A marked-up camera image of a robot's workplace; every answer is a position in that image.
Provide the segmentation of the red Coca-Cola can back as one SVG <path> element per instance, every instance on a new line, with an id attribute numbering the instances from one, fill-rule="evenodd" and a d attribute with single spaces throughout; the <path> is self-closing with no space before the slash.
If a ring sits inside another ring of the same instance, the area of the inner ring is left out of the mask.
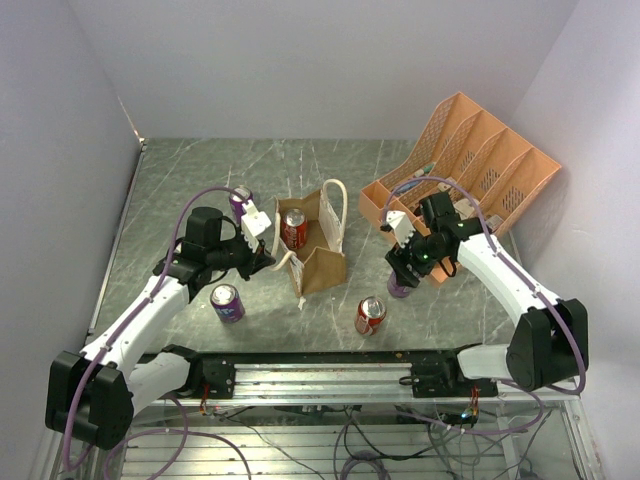
<path id="1" fill-rule="evenodd" d="M 289 250 L 299 250 L 307 242 L 307 217 L 298 208 L 289 209 L 281 220 L 281 239 Z"/>

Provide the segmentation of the red coca-cola can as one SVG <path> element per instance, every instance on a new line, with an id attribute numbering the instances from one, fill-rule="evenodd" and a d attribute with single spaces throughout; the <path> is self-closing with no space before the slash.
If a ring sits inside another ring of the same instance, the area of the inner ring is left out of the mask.
<path id="1" fill-rule="evenodd" d="M 366 297 L 358 304 L 354 321 L 355 329 L 361 335 L 375 335 L 386 318 L 386 315 L 386 306 L 379 297 Z"/>
<path id="2" fill-rule="evenodd" d="M 289 250 L 299 250 L 307 242 L 307 217 L 298 208 L 289 209 L 281 220 L 281 239 Z"/>

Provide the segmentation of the red Coca-Cola can front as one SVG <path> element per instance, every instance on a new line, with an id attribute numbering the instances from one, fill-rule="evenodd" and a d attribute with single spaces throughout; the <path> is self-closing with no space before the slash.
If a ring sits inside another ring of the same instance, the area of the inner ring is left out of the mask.
<path id="1" fill-rule="evenodd" d="M 379 297 L 366 297 L 358 304 L 354 321 L 355 329 L 361 335 L 375 335 L 386 318 L 386 315 L 386 306 Z"/>

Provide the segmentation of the purple Fanta can back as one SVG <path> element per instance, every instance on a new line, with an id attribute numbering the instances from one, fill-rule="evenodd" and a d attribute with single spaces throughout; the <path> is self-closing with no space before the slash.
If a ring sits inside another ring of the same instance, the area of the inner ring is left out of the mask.
<path id="1" fill-rule="evenodd" d="M 246 213 L 244 204 L 246 200 L 253 200 L 254 195 L 251 189 L 245 185 L 240 185 L 234 189 L 233 193 L 229 194 L 228 201 L 237 224 L 241 223 L 242 216 Z"/>

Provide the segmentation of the brown canvas tote bag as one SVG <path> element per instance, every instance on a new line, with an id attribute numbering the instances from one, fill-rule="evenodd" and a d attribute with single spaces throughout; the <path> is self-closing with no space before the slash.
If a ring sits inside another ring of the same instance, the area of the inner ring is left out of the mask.
<path id="1" fill-rule="evenodd" d="M 342 213 L 338 216 L 329 199 L 329 186 L 340 189 Z M 337 179 L 326 180 L 322 187 L 303 198 L 275 200 L 276 236 L 283 249 L 293 290 L 298 298 L 320 292 L 346 282 L 346 256 L 343 243 L 348 210 L 346 186 Z M 283 225 L 286 214 L 300 210 L 306 220 L 306 243 L 298 249 L 286 245 Z"/>

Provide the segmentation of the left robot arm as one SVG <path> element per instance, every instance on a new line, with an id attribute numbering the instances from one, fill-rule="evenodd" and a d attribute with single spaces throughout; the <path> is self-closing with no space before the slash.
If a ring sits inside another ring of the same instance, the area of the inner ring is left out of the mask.
<path id="1" fill-rule="evenodd" d="M 274 264 L 263 234 L 271 220 L 253 202 L 225 239 L 219 209 L 196 207 L 184 235 L 170 243 L 142 292 L 98 338 L 78 353 L 62 352 L 49 373 L 45 425 L 110 450 L 132 420 L 165 394 L 192 397 L 203 387 L 198 353 L 169 346 L 147 363 L 140 359 L 157 335 L 207 286 L 216 272 L 236 270 L 247 280 Z"/>

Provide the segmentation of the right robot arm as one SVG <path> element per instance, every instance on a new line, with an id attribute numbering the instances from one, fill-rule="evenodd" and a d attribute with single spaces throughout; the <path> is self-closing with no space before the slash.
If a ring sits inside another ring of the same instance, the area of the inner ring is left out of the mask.
<path id="1" fill-rule="evenodd" d="M 445 192 L 421 202 L 428 234 L 418 231 L 407 213 L 386 210 L 381 228 L 395 238 L 385 258 L 402 287 L 415 289 L 436 266 L 450 261 L 469 270 L 499 301 L 514 325 L 505 345 L 479 344 L 460 349 L 440 373 L 442 387 L 459 396 L 476 379 L 510 380 L 526 391 L 557 389 L 575 377 L 574 394 L 586 385 L 588 315 L 577 299 L 563 300 L 537 282 L 500 246 L 480 217 L 463 219 Z"/>

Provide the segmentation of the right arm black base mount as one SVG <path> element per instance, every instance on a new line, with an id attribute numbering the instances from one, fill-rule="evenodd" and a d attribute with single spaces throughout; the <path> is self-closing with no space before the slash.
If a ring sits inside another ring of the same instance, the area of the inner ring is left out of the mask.
<path id="1" fill-rule="evenodd" d="M 498 387 L 488 378 L 468 379 L 462 373 L 454 350 L 409 351 L 405 357 L 411 366 L 398 383 L 410 387 L 414 398 L 496 397 Z"/>

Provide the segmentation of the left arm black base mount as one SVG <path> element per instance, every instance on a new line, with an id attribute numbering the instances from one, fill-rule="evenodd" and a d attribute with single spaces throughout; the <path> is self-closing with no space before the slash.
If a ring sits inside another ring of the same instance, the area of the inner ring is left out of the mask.
<path id="1" fill-rule="evenodd" d="M 226 357 L 200 355 L 195 360 L 191 384 L 198 393 L 208 392 L 212 399 L 231 399 L 236 379 L 236 368 Z"/>

